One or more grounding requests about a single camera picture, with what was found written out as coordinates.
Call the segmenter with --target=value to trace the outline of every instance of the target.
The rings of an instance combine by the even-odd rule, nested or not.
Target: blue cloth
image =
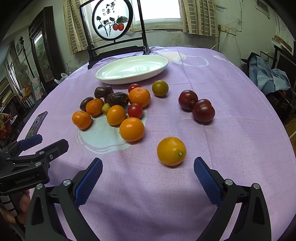
[[[253,83],[264,95],[278,90],[291,88],[290,81],[284,71],[271,69],[269,63],[259,56],[253,56],[250,60],[249,75]]]

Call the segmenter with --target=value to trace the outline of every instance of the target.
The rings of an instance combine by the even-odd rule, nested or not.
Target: finger
[[[26,212],[28,210],[28,207],[30,205],[30,202],[31,202],[30,196],[24,194],[22,196],[22,198],[20,199],[20,209],[23,212]]]
[[[19,222],[21,224],[25,224],[26,223],[26,219],[27,219],[27,213],[20,213],[18,216],[17,216],[17,219],[19,220]]]
[[[9,214],[5,209],[0,208],[0,212],[7,223],[15,224],[15,218]]]

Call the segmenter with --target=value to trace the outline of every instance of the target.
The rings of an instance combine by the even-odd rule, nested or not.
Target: blue gripper pad
[[[96,182],[103,172],[103,163],[101,159],[95,158],[86,170],[78,172],[76,176],[81,172],[85,172],[84,177],[74,191],[74,204],[77,208],[86,203]]]
[[[29,139],[23,140],[19,146],[20,151],[25,151],[33,146],[37,146],[42,142],[42,135],[38,134],[33,137],[30,137]]]
[[[210,168],[206,163],[198,157],[194,161],[194,172],[200,181],[207,197],[209,198],[211,204],[217,205],[219,208],[222,203],[221,198],[221,188],[216,183],[215,179],[210,173]]]

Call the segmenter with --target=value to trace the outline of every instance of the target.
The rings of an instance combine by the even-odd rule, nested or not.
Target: round fan painting
[[[133,8],[128,0],[100,0],[94,8],[92,25],[104,40],[121,38],[133,21]]]

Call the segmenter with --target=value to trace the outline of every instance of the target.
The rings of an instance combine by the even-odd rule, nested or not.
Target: plastic bag
[[[65,73],[62,73],[61,74],[61,79],[60,80],[56,80],[56,79],[54,79],[54,81],[59,85],[60,83],[62,83],[65,79],[67,79],[69,76],[67,75],[67,74],[65,74]]]

